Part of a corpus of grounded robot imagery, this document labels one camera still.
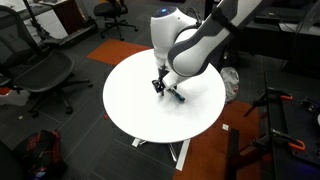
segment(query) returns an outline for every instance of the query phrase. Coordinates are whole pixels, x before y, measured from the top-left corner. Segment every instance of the mesh chair back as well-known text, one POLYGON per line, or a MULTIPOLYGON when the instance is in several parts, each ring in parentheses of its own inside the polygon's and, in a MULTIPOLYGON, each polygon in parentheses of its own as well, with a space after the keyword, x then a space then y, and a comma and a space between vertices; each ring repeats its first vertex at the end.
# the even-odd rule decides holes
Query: mesh chair back
POLYGON ((0 6, 0 74, 12 78, 19 75, 34 53, 41 51, 19 14, 0 6))
POLYGON ((107 0, 109 3, 111 3, 113 9, 115 10, 115 15, 120 16, 121 15, 121 6, 118 4, 118 0, 107 0))

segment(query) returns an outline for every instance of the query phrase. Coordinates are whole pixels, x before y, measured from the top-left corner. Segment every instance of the black object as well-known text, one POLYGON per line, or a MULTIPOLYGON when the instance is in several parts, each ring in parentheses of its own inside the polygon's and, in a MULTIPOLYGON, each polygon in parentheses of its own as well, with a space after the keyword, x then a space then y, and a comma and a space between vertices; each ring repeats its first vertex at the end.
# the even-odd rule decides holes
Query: black object
POLYGON ((219 2, 215 2, 215 0, 205 0, 204 6, 204 19, 211 14, 213 6, 217 6, 219 2))
POLYGON ((56 3, 58 0, 42 0, 43 2, 51 2, 51 3, 56 3))
POLYGON ((161 95, 164 95, 164 90, 166 88, 166 86, 163 83, 163 78, 169 73, 169 71, 166 70, 166 66, 163 65, 162 69, 158 68, 158 73, 159 73, 159 78, 157 80, 153 80, 152 85, 154 87, 154 89, 156 90, 157 93, 161 93, 161 95))
POLYGON ((61 52, 42 51, 14 10, 0 6, 0 13, 0 76, 7 78, 1 87, 31 92, 36 101, 29 112, 34 117, 38 115, 38 105, 53 92, 60 95, 70 114, 72 107, 62 88, 78 83, 91 87, 90 81, 69 82, 74 62, 61 52))
POLYGON ((174 95, 174 97, 181 103, 184 102, 184 100, 186 100, 183 96, 181 96, 181 94, 179 94, 175 89, 168 89, 168 91, 170 93, 172 93, 174 95))
POLYGON ((275 0, 272 3, 272 6, 301 9, 305 7, 310 1, 312 0, 275 0))
POLYGON ((287 93, 283 90, 267 87, 265 92, 263 92, 257 100, 254 100, 251 103, 251 108, 243 115, 243 117, 247 117, 256 107, 267 105, 267 96, 270 94, 277 95, 279 98, 283 100, 293 99, 290 93, 287 93))
MULTIPOLYGON (((305 97, 312 97, 314 99, 320 98, 320 93, 317 91, 317 89, 320 89, 320 81, 317 79, 281 72, 267 72, 266 86, 281 88, 292 92, 294 96, 293 102, 297 102, 297 105, 300 105, 301 100, 305 97)), ((268 101, 269 126, 303 140, 306 144, 306 151, 308 151, 308 141, 303 139, 303 137, 300 137, 300 135, 292 134, 291 130, 289 130, 288 123, 294 123, 294 121, 291 121, 290 119, 285 120, 283 116, 283 103, 289 103, 289 101, 276 100, 272 96, 268 96, 268 98, 270 99, 270 101, 268 101)), ((297 124, 298 128, 293 129, 293 131, 304 129, 302 131, 305 131, 304 133, 308 134, 309 138, 314 138, 314 142, 317 143, 316 137, 312 134, 319 133, 319 130, 315 129, 315 127, 307 128, 307 122, 307 118, 301 119, 299 124, 297 124)), ((320 179, 319 166, 293 156, 291 149, 285 149, 279 143, 272 142, 271 145, 274 163, 272 169, 274 179, 320 179)))
POLYGON ((211 13, 211 19, 217 21, 221 26, 228 29, 230 33, 233 35, 238 35, 241 31, 237 26, 232 24, 229 19, 223 14, 222 9, 220 7, 213 7, 211 13))
POLYGON ((225 172, 225 180, 234 180, 237 179, 237 170, 232 169, 229 164, 230 164, 230 159, 231 157, 238 152, 239 149, 239 139, 240 139, 240 134, 239 130, 231 128, 229 132, 229 140, 228 140, 228 150, 227 150, 227 167, 226 167, 226 172, 225 172))
POLYGON ((12 151, 0 141, 0 176, 1 179, 25 180, 22 165, 12 151))
POLYGON ((105 22, 106 29, 100 32, 101 38, 104 38, 104 33, 109 29, 116 27, 118 33, 120 35, 120 40, 123 41, 124 38, 121 34, 119 26, 127 26, 133 27, 134 31, 138 31, 137 26, 130 25, 126 22, 126 20, 119 21, 117 17, 120 17, 123 14, 128 13, 128 7, 125 5, 124 0, 120 0, 120 4, 117 3, 116 0, 108 0, 108 2, 100 3, 94 7, 94 14, 96 16, 102 16, 106 20, 107 18, 111 18, 114 22, 105 22))
POLYGON ((285 144, 283 144, 285 146, 282 147, 284 149, 289 145, 289 147, 295 151, 302 152, 305 150, 305 144, 303 141, 294 139, 288 134, 278 130, 272 128, 267 129, 263 136, 252 140, 249 145, 228 157, 227 172, 230 174, 228 179, 236 179, 235 174, 238 169, 257 162, 261 160, 264 155, 270 153, 272 141, 285 142, 285 144))
MULTIPOLYGON (((76 6, 74 1, 68 1, 68 2, 71 3, 71 6, 63 7, 62 8, 63 10, 64 9, 69 9, 72 6, 73 7, 76 6)), ((72 33, 70 32, 70 29, 67 28, 66 30, 69 33, 68 36, 66 36, 66 37, 64 37, 62 39, 53 38, 52 36, 50 36, 50 33, 48 31, 46 31, 44 28, 42 28, 41 25, 38 23, 38 21, 37 21, 34 13, 32 11, 32 8, 30 7, 28 1, 27 0, 23 0, 23 3, 25 4, 25 6, 27 8, 27 11, 28 11, 28 13, 30 15, 32 26, 36 28, 37 34, 39 35, 39 37, 41 38, 42 42, 45 45, 50 45, 50 46, 72 45, 75 42, 78 42, 79 40, 84 38, 85 36, 91 35, 92 33, 95 33, 98 30, 97 23, 91 17, 88 17, 88 19, 86 20, 86 22, 84 22, 84 24, 85 25, 89 25, 89 26, 84 26, 83 28, 77 29, 76 31, 73 28, 71 28, 72 33)), ((61 18, 65 18, 65 19, 68 19, 70 21, 70 15, 62 16, 61 13, 59 13, 60 11, 58 11, 58 13, 57 13, 57 11, 58 10, 55 9, 55 12, 59 16, 60 20, 61 20, 61 18)))
POLYGON ((292 150, 292 154, 307 162, 320 165, 320 129, 316 121, 319 103, 306 98, 293 102, 283 102, 284 117, 287 124, 288 133, 299 136, 305 144, 306 150, 292 150))
POLYGON ((61 179, 67 169, 60 154, 60 134, 41 130, 20 142, 13 150, 26 179, 61 179))
POLYGON ((305 17, 305 10, 290 9, 280 7, 267 7, 254 19, 255 23, 278 24, 296 23, 298 24, 305 17))

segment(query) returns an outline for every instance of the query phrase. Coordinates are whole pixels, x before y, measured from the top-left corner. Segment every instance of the desk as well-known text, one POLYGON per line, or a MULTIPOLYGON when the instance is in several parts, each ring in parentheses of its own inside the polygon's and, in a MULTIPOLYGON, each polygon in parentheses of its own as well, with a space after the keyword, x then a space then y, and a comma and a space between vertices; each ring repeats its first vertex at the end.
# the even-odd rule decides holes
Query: desk
POLYGON ((320 68, 320 36, 283 32, 278 24, 251 22, 234 38, 230 49, 299 62, 305 68, 320 68))
POLYGON ((52 7, 69 35, 83 28, 84 19, 75 0, 59 0, 57 3, 42 2, 41 4, 52 7))
MULTIPOLYGON (((318 138, 313 136, 314 134, 317 134, 317 131, 320 131, 320 127, 314 127, 312 121, 308 119, 307 117, 298 119, 299 121, 295 121, 290 118, 286 118, 285 112, 285 104, 292 103, 295 104, 293 107, 299 107, 294 109, 295 112, 298 111, 301 107, 300 102, 306 98, 315 98, 320 99, 320 80, 317 79, 310 79, 305 78, 302 76, 297 76, 293 74, 287 74, 287 73, 281 73, 281 72, 267 72, 265 75, 265 84, 266 87, 272 87, 275 89, 284 90, 286 92, 289 92, 293 95, 293 100, 291 102, 282 102, 278 96, 275 96, 274 94, 268 94, 267 96, 267 107, 268 107, 268 118, 267 118, 267 124, 268 129, 272 128, 275 130, 278 130, 280 132, 289 134, 293 137, 293 133, 296 131, 300 131, 301 129, 306 129, 304 127, 311 127, 304 131, 304 137, 308 137, 307 139, 301 139, 305 142, 309 139, 314 142, 314 144, 317 143, 318 138)), ((305 152, 308 152, 311 149, 311 153, 316 153, 313 151, 313 147, 310 146, 310 144, 306 144, 306 150, 305 152)), ((249 163, 252 163, 253 161, 259 160, 261 158, 261 155, 265 154, 265 150, 261 148, 255 148, 255 154, 252 153, 251 155, 248 153, 249 151, 245 152, 244 150, 238 152, 237 156, 234 156, 236 158, 230 159, 230 162, 236 162, 235 159, 238 159, 238 163, 230 163, 235 169, 241 168, 245 165, 248 165, 249 163)), ((288 144, 286 142, 283 142, 277 138, 271 138, 270 141, 267 141, 267 148, 266 150, 270 150, 273 156, 273 179, 308 179, 308 180, 318 180, 320 179, 320 165, 316 165, 313 163, 310 163, 308 161, 302 160, 300 158, 295 157, 291 149, 288 147, 288 144)))
MULTIPOLYGON (((52 37, 62 39, 68 35, 51 7, 41 4, 32 4, 30 7, 38 23, 42 28, 48 31, 52 37)), ((37 43, 40 43, 41 38, 38 35, 36 28, 32 26, 31 19, 29 19, 29 12, 25 9, 20 11, 19 15, 24 20, 24 23, 33 39, 37 43)))
POLYGON ((178 85, 177 91, 186 98, 181 104, 168 92, 164 96, 155 92, 154 58, 153 49, 139 52, 110 73, 103 89, 110 119, 127 134, 154 143, 180 142, 208 129, 225 103, 220 74, 209 65, 203 74, 178 85))

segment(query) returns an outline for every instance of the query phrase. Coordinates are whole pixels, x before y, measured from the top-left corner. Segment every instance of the table leg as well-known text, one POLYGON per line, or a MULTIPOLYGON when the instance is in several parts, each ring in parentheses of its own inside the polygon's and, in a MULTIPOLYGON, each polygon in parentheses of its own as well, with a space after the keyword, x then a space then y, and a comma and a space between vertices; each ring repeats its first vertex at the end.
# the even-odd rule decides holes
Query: table leg
POLYGON ((169 146, 169 150, 171 152, 171 156, 172 156, 173 161, 177 162, 177 154, 176 154, 175 150, 173 149, 172 144, 169 143, 168 146, 169 146))
MULTIPOLYGON (((146 143, 146 142, 147 142, 147 141, 145 141, 145 140, 136 139, 136 140, 135 140, 135 143, 133 143, 133 144, 135 144, 134 146, 137 147, 137 146, 142 146, 142 145, 143 145, 144 143, 146 143)), ((168 144, 168 147, 169 147, 169 150, 170 150, 172 159, 173 159, 173 161, 176 163, 178 158, 177 158, 177 154, 176 154, 176 152, 175 152, 172 144, 169 143, 169 144, 168 144)))
POLYGON ((139 145, 139 146, 142 146, 142 145, 143 145, 144 143, 146 143, 146 142, 147 142, 147 141, 140 140, 139 143, 138 143, 138 145, 139 145))

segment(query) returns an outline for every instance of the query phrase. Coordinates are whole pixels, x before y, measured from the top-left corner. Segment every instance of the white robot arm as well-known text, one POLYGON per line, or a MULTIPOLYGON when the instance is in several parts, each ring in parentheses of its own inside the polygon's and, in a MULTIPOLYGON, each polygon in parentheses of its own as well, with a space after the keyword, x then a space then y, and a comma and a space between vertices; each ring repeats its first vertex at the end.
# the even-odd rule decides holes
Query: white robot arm
POLYGON ((151 18, 151 38, 159 69, 157 92, 203 73, 217 49, 225 46, 273 0, 223 0, 200 26, 176 7, 161 8, 151 18))

